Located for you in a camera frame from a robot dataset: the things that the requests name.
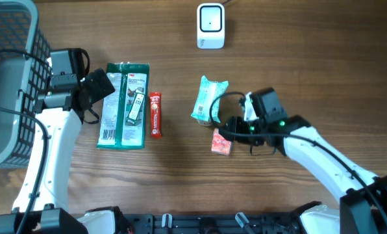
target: pink package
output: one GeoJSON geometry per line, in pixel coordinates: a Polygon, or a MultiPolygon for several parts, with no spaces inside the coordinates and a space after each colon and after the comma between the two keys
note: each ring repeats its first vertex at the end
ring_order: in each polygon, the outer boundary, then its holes
{"type": "Polygon", "coordinates": [[[219,133],[218,129],[214,130],[212,137],[211,152],[228,156],[230,154],[232,142],[225,140],[219,133]]]}

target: snack package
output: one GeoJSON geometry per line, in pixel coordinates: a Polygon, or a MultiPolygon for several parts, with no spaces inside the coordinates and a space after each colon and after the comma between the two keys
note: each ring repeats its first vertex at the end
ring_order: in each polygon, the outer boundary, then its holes
{"type": "MultiPolygon", "coordinates": [[[[205,76],[201,78],[201,86],[199,87],[198,98],[196,99],[195,107],[191,114],[201,125],[210,125],[209,108],[212,102],[222,95],[228,88],[228,81],[216,82],[209,81],[205,76]]],[[[219,100],[212,107],[212,118],[219,121],[218,118],[219,100]]]]}
{"type": "Polygon", "coordinates": [[[151,137],[161,138],[160,124],[162,118],[162,111],[160,107],[160,99],[162,94],[160,92],[150,93],[150,121],[151,121],[151,137]]]}
{"type": "Polygon", "coordinates": [[[225,140],[219,133],[218,129],[214,130],[212,137],[211,152],[228,156],[231,152],[232,142],[225,140]]]}
{"type": "Polygon", "coordinates": [[[97,147],[117,150],[143,148],[149,65],[109,63],[107,76],[111,77],[116,91],[104,99],[97,147]]]}

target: wooden table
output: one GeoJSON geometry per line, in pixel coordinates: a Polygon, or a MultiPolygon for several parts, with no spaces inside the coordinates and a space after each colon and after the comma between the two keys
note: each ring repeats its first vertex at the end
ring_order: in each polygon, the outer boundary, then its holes
{"type": "MultiPolygon", "coordinates": [[[[227,91],[274,87],[289,114],[304,116],[360,166],[387,174],[387,1],[233,0],[219,50],[196,46],[200,3],[37,3],[53,48],[85,48],[92,70],[148,62],[149,91],[162,92],[164,137],[147,135],[144,149],[96,149],[99,125],[83,125],[71,213],[108,205],[125,213],[258,213],[313,200],[337,207],[309,172],[269,147],[255,148],[261,156],[237,143],[229,157],[211,153],[213,128],[190,117],[202,75],[229,81],[227,91]]],[[[221,119],[240,114],[235,102],[222,102],[221,119]]],[[[24,177],[25,170],[0,170],[0,214],[10,212],[24,177]]]]}

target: barcode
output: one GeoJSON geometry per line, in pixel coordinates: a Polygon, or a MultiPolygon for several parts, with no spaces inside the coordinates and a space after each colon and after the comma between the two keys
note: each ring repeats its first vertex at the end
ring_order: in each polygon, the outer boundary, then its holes
{"type": "Polygon", "coordinates": [[[198,115],[202,115],[202,110],[203,109],[204,109],[203,106],[198,105],[198,111],[197,111],[198,115]]]}
{"type": "Polygon", "coordinates": [[[103,140],[114,140],[116,139],[116,130],[104,130],[103,140]]]}

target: red packet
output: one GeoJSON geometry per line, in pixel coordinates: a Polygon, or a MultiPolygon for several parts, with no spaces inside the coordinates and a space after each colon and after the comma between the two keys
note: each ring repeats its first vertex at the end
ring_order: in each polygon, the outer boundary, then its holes
{"type": "Polygon", "coordinates": [[[214,136],[212,137],[211,151],[228,156],[230,154],[232,142],[225,140],[219,133],[218,129],[214,130],[214,136]]]}
{"type": "Polygon", "coordinates": [[[151,92],[150,93],[150,121],[151,121],[151,137],[161,138],[162,133],[160,132],[161,124],[161,110],[160,110],[160,98],[162,93],[151,92]]]}

